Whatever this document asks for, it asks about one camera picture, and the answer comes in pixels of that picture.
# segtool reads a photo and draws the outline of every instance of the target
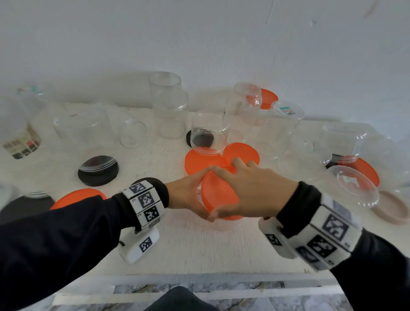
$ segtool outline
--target orange lid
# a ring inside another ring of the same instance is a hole
[[[193,149],[185,156],[185,171],[188,175],[195,174],[210,165],[222,166],[222,156],[219,153],[210,156],[203,155]]]
[[[54,205],[50,208],[50,210],[56,210],[58,208],[65,207],[67,205],[77,203],[81,200],[84,200],[86,198],[91,198],[96,195],[101,196],[104,200],[107,198],[101,191],[98,191],[96,189],[91,189],[91,188],[86,188],[86,189],[80,189],[73,191],[64,197],[62,197],[60,200],[54,203]]]
[[[241,158],[245,164],[249,161],[254,161],[258,165],[260,160],[259,154],[254,148],[241,142],[227,145],[222,156],[229,164],[235,157]]]
[[[378,187],[380,184],[380,178],[377,172],[375,171],[375,169],[362,158],[358,158],[353,163],[338,163],[338,165],[348,166],[348,167],[351,167],[352,169],[355,169],[356,171],[359,171],[360,173],[365,175],[368,179],[370,179],[370,181],[376,187]]]
[[[224,167],[224,169],[231,173],[235,173],[235,168],[232,166]],[[214,172],[209,172],[202,180],[201,199],[205,208],[210,212],[221,205],[236,204],[239,202],[239,198],[231,186],[229,186],[226,181],[219,178]],[[241,218],[243,217],[229,216],[223,219],[238,220]]]
[[[271,105],[274,101],[279,100],[277,95],[267,89],[261,89],[262,90],[262,106],[260,109],[263,110],[268,110],[271,108]]]

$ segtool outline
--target right hand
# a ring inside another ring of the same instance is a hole
[[[298,187],[296,181],[271,169],[262,169],[253,161],[245,165],[240,158],[234,158],[232,166],[236,169],[235,174],[218,166],[211,166],[211,169],[231,186],[239,203],[214,209],[207,218],[210,222],[234,215],[276,217]]]

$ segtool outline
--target wall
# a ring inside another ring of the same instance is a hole
[[[0,82],[149,106],[147,72],[172,71],[195,110],[245,80],[310,118],[406,139],[409,12],[408,0],[2,0]]]

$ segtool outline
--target marble floor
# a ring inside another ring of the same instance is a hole
[[[250,288],[283,288],[283,282],[255,282],[238,284],[164,284],[144,286],[116,286],[114,293],[157,293],[166,292],[176,286],[184,286],[192,292],[208,292],[227,289]],[[151,303],[128,304],[94,304],[75,306],[52,306],[53,296],[30,307],[24,311],[143,311]],[[223,311],[353,311],[344,295],[315,295],[298,297],[271,297],[271,298],[246,298],[230,300],[208,300],[208,303]]]

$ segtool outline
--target finger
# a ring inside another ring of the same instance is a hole
[[[232,166],[233,166],[234,168],[236,168],[237,170],[246,168],[246,165],[245,165],[245,163],[242,161],[241,158],[235,157],[235,158],[232,159],[232,162],[231,162],[231,163],[232,163]]]
[[[257,167],[257,164],[254,161],[249,161],[248,164],[246,164],[247,167]]]
[[[199,201],[192,203],[191,211],[193,211],[196,215],[198,215],[202,219],[206,220],[209,217],[208,210]]]
[[[217,218],[225,218],[229,216],[242,216],[241,207],[239,204],[226,204],[214,209],[207,220],[213,222]]]
[[[211,165],[210,168],[218,177],[222,178],[227,183],[232,181],[234,177],[234,174],[228,172],[226,169],[223,169],[222,167]]]
[[[202,171],[196,172],[195,174],[191,175],[191,177],[199,183],[204,178],[204,176],[210,171],[211,169],[207,167],[204,168]]]

